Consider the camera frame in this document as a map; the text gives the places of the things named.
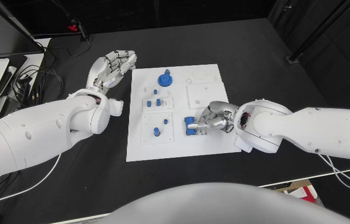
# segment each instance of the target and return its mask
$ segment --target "white board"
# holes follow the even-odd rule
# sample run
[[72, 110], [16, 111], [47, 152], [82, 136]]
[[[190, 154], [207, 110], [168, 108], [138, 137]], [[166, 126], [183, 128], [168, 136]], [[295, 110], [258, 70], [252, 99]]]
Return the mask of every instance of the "white board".
[[[170, 70], [173, 83], [168, 87], [161, 87], [157, 79], [166, 69]], [[167, 100], [171, 98], [170, 109], [161, 107], [163, 105], [158, 106], [160, 108], [154, 106], [155, 100], [164, 98]], [[153, 101], [154, 110], [147, 109], [145, 99]], [[220, 130], [207, 130], [204, 136], [186, 135], [184, 117], [194, 116], [197, 120], [207, 104], [215, 100], [227, 102], [216, 64], [132, 70], [128, 162], [240, 152], [233, 145], [236, 138], [233, 132], [226, 134]], [[170, 114], [170, 125], [164, 125], [163, 122], [167, 114]], [[158, 137], [153, 133], [155, 127], [160, 129]]]

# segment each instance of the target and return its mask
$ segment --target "hole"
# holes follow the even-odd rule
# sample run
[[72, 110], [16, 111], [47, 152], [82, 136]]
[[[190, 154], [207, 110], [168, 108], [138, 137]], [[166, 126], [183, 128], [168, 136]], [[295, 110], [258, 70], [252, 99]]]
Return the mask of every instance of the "hole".
[[30, 140], [32, 139], [32, 134], [30, 134], [29, 131], [26, 131], [24, 135], [26, 135], [26, 138]]
[[59, 120], [56, 120], [56, 126], [58, 126], [58, 128], [60, 129], [62, 124], [60, 124], [60, 121], [59, 121]]

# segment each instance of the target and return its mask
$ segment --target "robotic hand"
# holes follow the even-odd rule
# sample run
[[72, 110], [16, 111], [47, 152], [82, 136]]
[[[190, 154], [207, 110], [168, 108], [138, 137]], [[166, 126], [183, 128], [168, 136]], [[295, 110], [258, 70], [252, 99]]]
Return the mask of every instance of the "robotic hand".
[[122, 113], [122, 101], [108, 89], [135, 68], [134, 51], [114, 51], [96, 59], [85, 89], [68, 99], [9, 114], [0, 119], [0, 175], [24, 169], [66, 151], [78, 141], [102, 133], [109, 116]]
[[310, 153], [350, 158], [350, 110], [305, 108], [292, 113], [268, 100], [240, 107], [213, 101], [189, 129], [235, 132], [235, 146], [251, 152], [275, 153], [285, 138]]

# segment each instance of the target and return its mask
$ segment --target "metal pole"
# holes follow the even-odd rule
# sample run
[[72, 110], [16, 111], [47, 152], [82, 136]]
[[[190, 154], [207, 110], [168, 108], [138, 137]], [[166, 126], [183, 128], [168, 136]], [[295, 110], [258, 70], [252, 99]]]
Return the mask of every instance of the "metal pole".
[[308, 47], [311, 46], [314, 41], [318, 39], [318, 37], [321, 36], [321, 34], [324, 33], [324, 31], [327, 30], [330, 25], [335, 22], [335, 20], [346, 13], [346, 11], [348, 10], [348, 7], [350, 7], [350, 0], [343, 0], [341, 3], [338, 4], [338, 6], [335, 7], [335, 9], [333, 10], [331, 14], [328, 15], [328, 17], [324, 19], [318, 28], [315, 29], [312, 34], [308, 36], [305, 42], [302, 43], [302, 45], [299, 46], [299, 48], [297, 49], [294, 54], [287, 57], [287, 60], [291, 64], [298, 63], [298, 61], [297, 61], [298, 57], [302, 55], [302, 53], [305, 52], [305, 50], [308, 49]]
[[288, 0], [287, 3], [285, 3], [285, 5], [284, 5], [284, 7], [282, 7], [282, 11], [281, 11], [281, 13], [279, 13], [279, 15], [278, 15], [278, 17], [276, 17], [275, 22], [274, 22], [274, 28], [278, 26], [278, 23], [279, 23], [279, 21], [281, 21], [281, 18], [282, 18], [282, 16], [284, 16], [284, 13], [285, 13], [288, 10], [291, 10], [291, 8], [292, 8], [291, 2], [292, 2], [292, 0]]

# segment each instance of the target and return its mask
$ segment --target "black wall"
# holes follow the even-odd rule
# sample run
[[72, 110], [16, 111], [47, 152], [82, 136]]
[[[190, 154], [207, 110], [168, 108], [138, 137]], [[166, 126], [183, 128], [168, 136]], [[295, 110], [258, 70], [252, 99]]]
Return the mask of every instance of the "black wall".
[[[32, 32], [69, 32], [50, 0], [0, 0]], [[275, 0], [60, 0], [89, 33], [263, 18]]]

